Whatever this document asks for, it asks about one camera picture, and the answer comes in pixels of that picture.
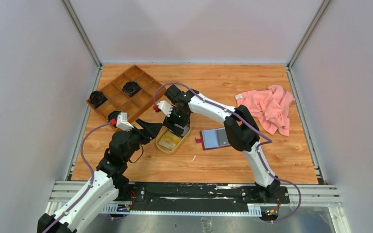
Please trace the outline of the gold card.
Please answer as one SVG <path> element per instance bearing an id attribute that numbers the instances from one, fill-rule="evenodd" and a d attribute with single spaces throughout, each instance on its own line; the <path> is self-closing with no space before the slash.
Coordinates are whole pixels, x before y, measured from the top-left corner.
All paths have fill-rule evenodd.
<path id="1" fill-rule="evenodd" d="M 173 150 L 181 142 L 181 138 L 173 134 L 171 131 L 165 132 L 158 144 L 168 150 Z"/>

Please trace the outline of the beige oval tray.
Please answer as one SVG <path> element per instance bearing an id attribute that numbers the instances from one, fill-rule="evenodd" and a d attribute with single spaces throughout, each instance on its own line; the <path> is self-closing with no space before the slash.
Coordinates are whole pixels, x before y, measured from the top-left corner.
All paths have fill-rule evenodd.
<path id="1" fill-rule="evenodd" d="M 156 147 L 164 154 L 173 154 L 183 144 L 190 134 L 190 125 L 184 128 L 184 132 L 177 136 L 170 129 L 165 128 L 155 139 Z"/>

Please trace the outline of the red leather card holder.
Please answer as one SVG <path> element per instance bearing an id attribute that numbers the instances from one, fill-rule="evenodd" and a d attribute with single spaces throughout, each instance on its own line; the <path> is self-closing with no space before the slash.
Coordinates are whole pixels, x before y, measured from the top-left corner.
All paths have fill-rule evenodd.
<path id="1" fill-rule="evenodd" d="M 197 144 L 201 144 L 203 150 L 213 150 L 213 149 L 223 148 L 223 147 L 219 147 L 218 145 L 216 129 L 200 131 L 200 137 L 195 138 L 195 142 Z"/>

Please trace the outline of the silver VIP card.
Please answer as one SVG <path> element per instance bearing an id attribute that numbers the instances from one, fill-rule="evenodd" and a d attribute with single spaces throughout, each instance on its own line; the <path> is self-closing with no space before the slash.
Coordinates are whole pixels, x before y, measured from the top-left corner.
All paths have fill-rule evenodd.
<path id="1" fill-rule="evenodd" d="M 216 129 L 216 136 L 219 147 L 230 146 L 225 128 Z"/>

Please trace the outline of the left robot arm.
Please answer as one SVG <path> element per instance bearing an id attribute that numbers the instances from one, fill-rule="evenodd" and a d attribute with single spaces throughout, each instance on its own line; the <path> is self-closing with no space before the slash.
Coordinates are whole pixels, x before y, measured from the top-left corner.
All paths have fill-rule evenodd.
<path id="1" fill-rule="evenodd" d="M 80 233 L 111 201 L 125 200 L 129 196 L 129 180 L 123 174 L 132 155 L 155 139 L 162 123 L 149 123 L 137 119 L 137 128 L 121 116 L 109 121 L 116 131 L 95 169 L 89 169 L 90 179 L 58 211 L 43 214 L 38 220 L 39 233 Z"/>

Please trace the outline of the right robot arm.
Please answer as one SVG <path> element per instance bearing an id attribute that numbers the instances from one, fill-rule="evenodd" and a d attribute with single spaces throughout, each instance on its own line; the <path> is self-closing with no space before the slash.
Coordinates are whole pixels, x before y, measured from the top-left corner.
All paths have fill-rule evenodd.
<path id="1" fill-rule="evenodd" d="M 167 100 L 153 99 L 153 109 L 166 116 L 164 126 L 180 136 L 190 123 L 191 114 L 200 114 L 222 124 L 229 145 L 244 154 L 254 174 L 254 194 L 247 193 L 244 200 L 255 198 L 268 203 L 275 199 L 281 183 L 263 153 L 260 138 L 265 135 L 260 132 L 248 108 L 221 104 L 191 88 L 181 91 L 179 83 L 167 85 L 164 93 Z"/>

